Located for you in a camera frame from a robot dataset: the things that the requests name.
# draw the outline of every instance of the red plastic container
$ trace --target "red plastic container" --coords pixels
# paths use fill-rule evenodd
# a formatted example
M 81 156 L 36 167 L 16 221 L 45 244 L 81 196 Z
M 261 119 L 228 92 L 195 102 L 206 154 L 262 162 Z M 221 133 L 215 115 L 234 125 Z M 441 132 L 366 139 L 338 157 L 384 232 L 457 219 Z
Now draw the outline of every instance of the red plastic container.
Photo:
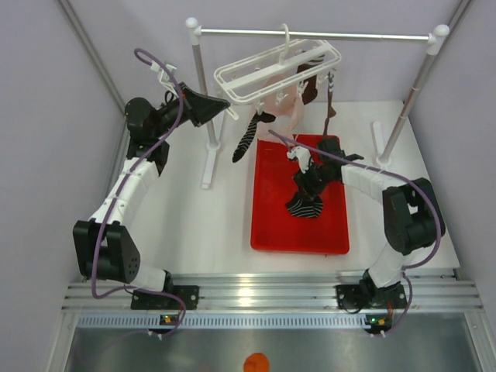
M 317 147 L 322 136 L 300 135 L 298 141 Z M 324 208 L 316 219 L 292 217 L 285 207 L 298 190 L 293 174 L 298 163 L 289 161 L 287 148 L 258 141 L 251 222 L 255 250 L 346 254 L 350 250 L 344 186 L 332 182 L 320 195 Z M 313 160 L 319 163 L 316 154 Z

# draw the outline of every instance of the white table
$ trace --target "white table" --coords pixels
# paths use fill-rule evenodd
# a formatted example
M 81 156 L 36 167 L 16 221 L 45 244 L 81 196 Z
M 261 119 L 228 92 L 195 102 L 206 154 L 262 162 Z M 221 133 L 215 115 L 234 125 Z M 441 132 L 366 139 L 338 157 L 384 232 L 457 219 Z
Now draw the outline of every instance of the white table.
M 346 153 L 358 153 L 371 162 L 371 123 L 381 121 L 384 131 L 390 133 L 401 106 L 400 101 L 335 103 L 338 114 L 331 120 L 329 134 L 339 136 Z M 347 255 L 264 253 L 251 248 L 256 144 L 239 163 L 232 163 L 233 151 L 250 119 L 249 107 L 235 109 L 240 119 L 236 122 L 227 117 L 224 124 L 222 150 L 210 190 L 200 189 L 206 131 L 185 123 L 168 140 L 171 149 L 167 166 L 143 200 L 130 228 L 143 261 L 173 274 L 322 274 L 367 269 L 386 241 L 382 207 L 351 188 L 346 188 L 350 234 Z M 325 103 L 310 104 L 298 131 L 321 133 L 325 113 Z M 412 179 L 428 177 L 418 148 L 408 121 L 392 153 L 389 170 Z M 416 260 L 425 257 L 430 249 L 424 249 Z M 447 232 L 439 252 L 425 267 L 458 266 Z

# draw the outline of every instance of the hanger hook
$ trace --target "hanger hook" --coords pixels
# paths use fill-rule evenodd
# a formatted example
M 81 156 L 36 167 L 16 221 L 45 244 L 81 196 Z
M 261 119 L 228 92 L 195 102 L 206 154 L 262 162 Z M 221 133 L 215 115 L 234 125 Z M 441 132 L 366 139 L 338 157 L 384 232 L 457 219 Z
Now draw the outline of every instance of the hanger hook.
M 283 64 L 284 58 L 286 58 L 286 56 L 288 55 L 288 52 L 289 52 L 289 28 L 288 28 L 288 25 L 286 23 L 283 23 L 281 28 L 286 32 L 286 43 L 284 45 L 284 52 L 279 54 L 279 64 Z

